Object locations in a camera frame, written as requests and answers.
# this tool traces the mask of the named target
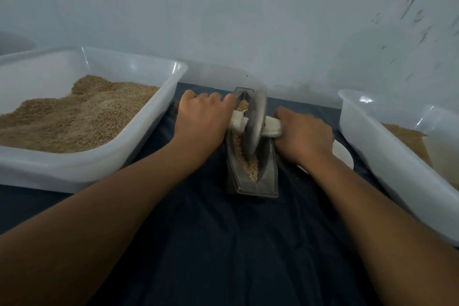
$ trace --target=left hand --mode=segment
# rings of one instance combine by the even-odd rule
[[[221,99],[217,92],[197,96],[186,90],[180,100],[174,141],[192,146],[194,152],[207,159],[222,144],[236,104],[231,93]]]

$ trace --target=white plastic tub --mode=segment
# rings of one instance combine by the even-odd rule
[[[442,108],[341,90],[340,129],[392,199],[459,246],[459,192],[380,122],[421,131],[459,152],[459,116]]]
[[[107,144],[79,153],[46,153],[0,146],[0,183],[75,193],[134,158],[168,108],[187,66],[175,60],[95,48],[28,51],[0,57],[0,114],[32,98],[59,98],[79,78],[97,75],[161,89]]]

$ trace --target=white plate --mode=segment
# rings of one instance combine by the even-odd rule
[[[350,168],[354,169],[354,160],[352,159],[351,153],[347,151],[344,145],[336,140],[333,142],[333,155],[347,164]],[[307,173],[307,170],[305,170],[303,167],[298,167]]]

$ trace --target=white wall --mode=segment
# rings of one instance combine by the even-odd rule
[[[0,52],[89,45],[185,60],[185,80],[338,106],[337,90],[459,111],[459,0],[0,0]]]

